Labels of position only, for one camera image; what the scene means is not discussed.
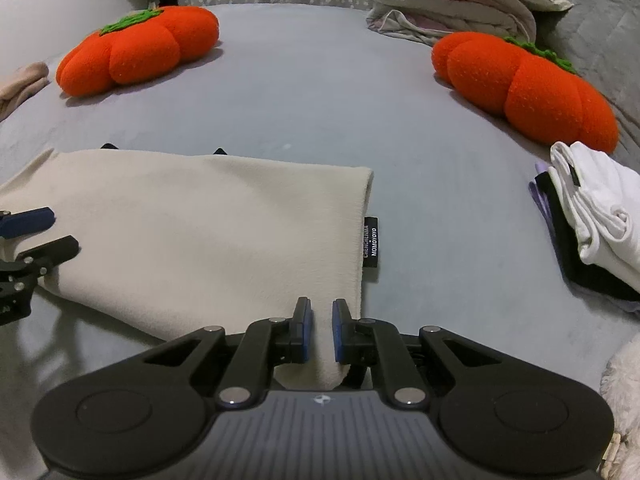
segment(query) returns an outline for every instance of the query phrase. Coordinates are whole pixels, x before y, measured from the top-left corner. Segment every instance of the blue gripper pad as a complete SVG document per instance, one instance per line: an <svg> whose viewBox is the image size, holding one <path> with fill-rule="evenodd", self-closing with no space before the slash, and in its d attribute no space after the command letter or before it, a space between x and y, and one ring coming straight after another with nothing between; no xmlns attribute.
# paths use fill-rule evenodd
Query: blue gripper pad
<svg viewBox="0 0 640 480"><path fill-rule="evenodd" d="M46 231L56 221L48 207L0 217L0 236L5 240Z"/></svg>
<svg viewBox="0 0 640 480"><path fill-rule="evenodd" d="M342 325L340 324L340 311L338 310L338 302L334 301L334 307L331 312L331 326L334 332L334 352L335 362L342 361Z"/></svg>
<svg viewBox="0 0 640 480"><path fill-rule="evenodd" d="M311 343L311 323L313 320L313 311L311 310L311 302L307 301L305 305L305 315L302 318L302 352L305 363L309 359L309 345Z"/></svg>

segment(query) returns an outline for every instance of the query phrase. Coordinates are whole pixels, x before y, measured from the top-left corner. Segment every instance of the bed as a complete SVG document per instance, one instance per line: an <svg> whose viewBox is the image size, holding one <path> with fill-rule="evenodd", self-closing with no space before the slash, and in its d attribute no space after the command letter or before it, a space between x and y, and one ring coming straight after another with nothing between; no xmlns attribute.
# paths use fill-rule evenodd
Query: bed
<svg viewBox="0 0 640 480"><path fill-rule="evenodd" d="M598 388L640 320L562 280L527 191L545 148L436 81L427 47L367 30L362 10L212 10L222 41L198 62L95 98L66 100L51 84L27 101L0 124L0 181L47 146L105 142L370 167L381 252L364 273L366 316L405 333L445 326ZM28 429L44 391L156 342L38 292L30 317L0 328L0 477L45 471Z"/></svg>

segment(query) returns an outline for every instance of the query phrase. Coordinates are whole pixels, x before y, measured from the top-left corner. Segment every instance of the clothing label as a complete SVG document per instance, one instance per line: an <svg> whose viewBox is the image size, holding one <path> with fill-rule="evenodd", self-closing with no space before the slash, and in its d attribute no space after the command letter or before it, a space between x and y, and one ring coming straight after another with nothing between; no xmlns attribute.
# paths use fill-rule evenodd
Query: clothing label
<svg viewBox="0 0 640 480"><path fill-rule="evenodd" d="M375 216L364 217L364 238L362 244L362 266L378 266L378 219Z"/></svg>
<svg viewBox="0 0 640 480"><path fill-rule="evenodd" d="M571 173L571 180L574 181L575 187L580 187L580 179L578 178L578 174L575 172L575 168L569 164L569 173Z"/></svg>

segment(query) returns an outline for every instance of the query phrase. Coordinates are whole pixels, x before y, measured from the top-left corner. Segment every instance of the beige cloth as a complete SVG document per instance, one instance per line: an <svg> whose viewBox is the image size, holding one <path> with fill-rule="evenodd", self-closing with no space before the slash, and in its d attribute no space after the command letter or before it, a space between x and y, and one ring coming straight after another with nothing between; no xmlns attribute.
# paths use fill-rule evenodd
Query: beige cloth
<svg viewBox="0 0 640 480"><path fill-rule="evenodd" d="M0 82L0 122L4 121L29 97L42 90L49 80L49 67L38 62L23 66Z"/></svg>
<svg viewBox="0 0 640 480"><path fill-rule="evenodd" d="M314 311L311 362L284 365L285 386L332 388L332 303L360 317L367 168L231 155L49 150L0 186L2 208L49 206L50 229L2 244L21 251L73 235L80 253L41 280L53 294L172 339L207 325L244 332Z"/></svg>

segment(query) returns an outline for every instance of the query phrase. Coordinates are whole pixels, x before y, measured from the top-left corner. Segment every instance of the orange plush pumpkin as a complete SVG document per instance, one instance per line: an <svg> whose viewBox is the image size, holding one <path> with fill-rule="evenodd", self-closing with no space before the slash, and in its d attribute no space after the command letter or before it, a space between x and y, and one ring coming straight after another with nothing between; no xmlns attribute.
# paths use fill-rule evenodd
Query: orange plush pumpkin
<svg viewBox="0 0 640 480"><path fill-rule="evenodd" d="M60 62L56 81L71 96L99 94L171 72L217 41L218 19L207 9L143 10L85 38Z"/></svg>
<svg viewBox="0 0 640 480"><path fill-rule="evenodd" d="M580 140L606 153L616 147L618 126L609 104L551 51L456 32L436 43L431 60L436 73L462 96L506 117L530 139L548 145Z"/></svg>

